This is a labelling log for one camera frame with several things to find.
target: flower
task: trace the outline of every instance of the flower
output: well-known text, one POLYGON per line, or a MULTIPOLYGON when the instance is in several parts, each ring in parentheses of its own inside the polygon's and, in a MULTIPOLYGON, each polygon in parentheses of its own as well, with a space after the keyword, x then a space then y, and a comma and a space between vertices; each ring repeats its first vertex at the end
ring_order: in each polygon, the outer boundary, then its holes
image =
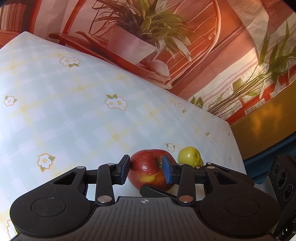
POLYGON ((212 136, 211 133, 207 132, 207 133, 206 133, 206 136, 207 136, 207 140, 208 140, 209 142, 213 142, 213 141, 214 141, 214 137, 212 136))
POLYGON ((51 156, 47 153, 43 153, 40 156, 38 156, 37 165, 40 167, 40 170, 44 172, 46 169, 50 168, 54 160, 54 156, 51 156))
POLYGON ((105 100, 105 104, 108 106, 108 108, 113 109, 121 109, 123 111, 126 110, 128 104, 127 102, 117 94, 114 95, 106 95, 107 99, 105 100))
POLYGON ((16 101, 17 101, 17 99, 16 99, 14 96, 6 95, 6 96, 4 97, 4 104, 5 104, 7 107, 14 105, 16 101))
POLYGON ((8 219, 6 222, 8 224, 8 226, 6 227, 8 236, 10 239, 12 239, 17 235, 17 232, 15 231, 15 227, 10 219, 8 219))
POLYGON ((166 146, 167 146, 167 148, 168 148, 168 150, 170 151, 170 152, 174 152, 175 151, 175 145, 173 145, 172 143, 166 143, 165 144, 166 146))
POLYGON ((185 110, 184 105, 182 105, 182 104, 178 104, 178 103, 175 102, 175 106, 176 106, 176 109, 177 109, 178 111, 182 112, 183 114, 185 114, 185 112, 187 112, 187 111, 185 110))
POLYGON ((60 59, 59 62, 64 66, 68 66, 69 68, 71 68, 73 66, 79 67, 80 60, 77 58, 68 58, 64 56, 63 58, 60 59))

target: camera lens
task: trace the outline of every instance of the camera lens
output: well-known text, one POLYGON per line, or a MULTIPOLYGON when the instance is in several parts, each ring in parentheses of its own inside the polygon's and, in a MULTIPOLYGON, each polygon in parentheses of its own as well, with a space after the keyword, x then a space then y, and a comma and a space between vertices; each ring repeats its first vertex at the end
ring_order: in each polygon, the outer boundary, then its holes
POLYGON ((275 165, 274 165, 274 175, 276 175, 279 171, 279 163, 277 162, 275 165))
POLYGON ((281 171, 281 173, 279 174, 279 177, 278 177, 278 186, 279 186, 279 188, 283 187, 283 185, 286 182, 286 178, 287 178, 286 172, 284 170, 281 171))
POLYGON ((293 186, 289 184, 284 191, 284 200, 288 200, 292 196, 293 186))

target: potted plant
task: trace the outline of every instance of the potted plant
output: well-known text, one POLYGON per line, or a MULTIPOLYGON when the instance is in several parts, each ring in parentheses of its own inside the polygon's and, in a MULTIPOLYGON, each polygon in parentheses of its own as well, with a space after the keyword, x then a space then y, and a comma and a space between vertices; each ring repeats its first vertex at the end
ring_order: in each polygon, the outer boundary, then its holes
POLYGON ((169 11, 175 6, 167 6, 167 0, 135 0, 118 2, 115 0, 97 0, 103 5, 96 8, 107 13, 94 21, 105 21, 95 34, 113 24, 104 33, 111 30, 107 48, 129 62, 137 64, 151 53, 166 49, 172 56, 181 52, 188 61, 191 55, 187 47, 191 44, 186 37, 194 30, 179 15, 169 11))

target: checkered tablecloth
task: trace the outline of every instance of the checkered tablecloth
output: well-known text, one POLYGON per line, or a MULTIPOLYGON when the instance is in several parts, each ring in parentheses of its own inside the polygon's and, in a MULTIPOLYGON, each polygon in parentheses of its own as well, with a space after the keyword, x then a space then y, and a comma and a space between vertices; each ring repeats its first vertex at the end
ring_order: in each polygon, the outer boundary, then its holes
MULTIPOLYGON (((0 63, 2 241, 15 235, 12 202, 76 166, 153 148, 177 159, 194 146, 204 162, 245 173, 228 123, 103 60, 24 32, 0 50, 0 63)), ((128 180, 114 192, 139 196, 128 180)))

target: white plant pot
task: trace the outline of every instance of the white plant pot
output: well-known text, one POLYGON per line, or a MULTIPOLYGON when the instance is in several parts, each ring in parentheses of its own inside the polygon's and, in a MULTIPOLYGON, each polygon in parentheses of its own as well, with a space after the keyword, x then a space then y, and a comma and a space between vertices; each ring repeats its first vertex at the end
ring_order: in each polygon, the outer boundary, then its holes
POLYGON ((137 64, 155 51, 155 47, 114 24, 112 26, 107 49, 137 64))

